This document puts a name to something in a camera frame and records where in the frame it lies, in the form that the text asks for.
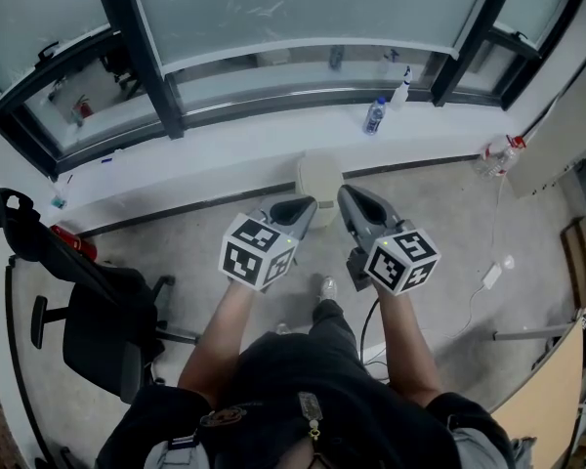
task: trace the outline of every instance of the black t-shirt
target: black t-shirt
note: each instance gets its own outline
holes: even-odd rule
[[[317,347],[304,334],[262,339],[245,351],[222,407],[210,415],[196,393],[145,387],[98,465],[142,468],[155,445],[195,433],[211,467],[273,468],[308,436],[301,392],[318,400],[318,450],[336,467],[460,468],[450,432],[455,428],[480,431],[514,467],[508,437],[479,405],[446,393],[422,408],[371,378],[342,351]]]

